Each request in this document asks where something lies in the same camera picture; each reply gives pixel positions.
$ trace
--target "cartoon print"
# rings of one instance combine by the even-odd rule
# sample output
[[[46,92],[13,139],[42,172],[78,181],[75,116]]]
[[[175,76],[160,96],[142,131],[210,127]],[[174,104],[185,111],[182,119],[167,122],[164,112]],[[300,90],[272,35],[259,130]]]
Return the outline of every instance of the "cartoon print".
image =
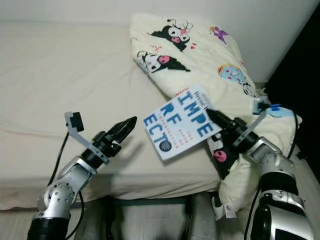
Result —
[[[222,42],[224,42],[224,44],[227,44],[224,36],[229,35],[228,33],[223,31],[222,29],[218,28],[217,26],[210,27],[210,32],[212,32],[215,36],[217,36],[218,39],[220,39]]]
[[[192,29],[193,24],[188,21],[177,24],[174,19],[167,19],[167,22],[169,25],[164,26],[161,31],[154,31],[150,35],[167,39],[182,52],[187,47],[186,43],[190,40],[188,33]]]
[[[229,174],[229,170],[234,162],[239,158],[239,153],[233,146],[233,143],[225,135],[224,130],[213,135],[209,141],[212,157],[215,160],[215,166],[222,179]]]
[[[195,49],[196,46],[197,46],[197,44],[193,42],[193,43],[192,43],[192,46],[190,47],[190,49]]]
[[[158,53],[160,49],[162,49],[162,46],[155,46],[155,45],[150,45],[153,49],[155,49],[155,52]]]
[[[155,73],[162,69],[190,72],[190,70],[178,62],[177,59],[167,55],[158,55],[140,51],[137,54],[136,61],[146,74]]]
[[[218,160],[221,163],[223,163],[227,160],[227,154],[222,150],[215,151],[213,153],[213,156],[215,157],[216,160]]]
[[[251,87],[249,83],[247,83],[246,76],[237,66],[231,64],[224,64],[218,68],[218,74],[224,79],[237,82],[240,85],[242,85],[242,89],[245,94],[251,97],[256,96],[254,89]]]

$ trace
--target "book cover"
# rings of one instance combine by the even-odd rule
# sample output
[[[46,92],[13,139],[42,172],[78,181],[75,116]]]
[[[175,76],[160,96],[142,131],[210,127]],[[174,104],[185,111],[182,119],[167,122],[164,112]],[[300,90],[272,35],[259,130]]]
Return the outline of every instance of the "book cover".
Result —
[[[144,120],[146,131],[163,161],[221,131],[206,112],[214,109],[199,86],[159,107]]]

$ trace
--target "bed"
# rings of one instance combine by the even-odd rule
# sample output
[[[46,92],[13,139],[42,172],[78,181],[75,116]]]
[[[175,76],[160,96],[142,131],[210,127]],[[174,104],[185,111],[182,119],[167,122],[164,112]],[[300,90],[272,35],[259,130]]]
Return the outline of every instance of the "bed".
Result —
[[[81,113],[86,139],[138,117],[120,153],[83,190],[85,201],[173,198],[219,187],[205,143],[166,165],[160,160],[142,119],[168,98],[132,60],[129,39],[121,25],[0,23],[0,210],[36,206],[69,111]],[[69,139],[59,169],[83,150]]]

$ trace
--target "pillow tag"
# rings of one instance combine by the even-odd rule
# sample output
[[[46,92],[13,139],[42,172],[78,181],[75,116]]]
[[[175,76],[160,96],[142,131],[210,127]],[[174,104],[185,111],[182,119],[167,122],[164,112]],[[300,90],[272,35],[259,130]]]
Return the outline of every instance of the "pillow tag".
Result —
[[[236,219],[237,215],[231,203],[224,204],[225,217],[227,219]]]

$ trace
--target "white wall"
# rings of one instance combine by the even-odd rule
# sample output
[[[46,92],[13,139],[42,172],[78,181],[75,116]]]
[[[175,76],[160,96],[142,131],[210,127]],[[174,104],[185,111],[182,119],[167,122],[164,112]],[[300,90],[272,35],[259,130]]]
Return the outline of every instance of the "white wall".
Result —
[[[0,20],[129,24],[130,14],[202,16],[238,42],[249,75],[269,79],[320,0],[0,0]]]

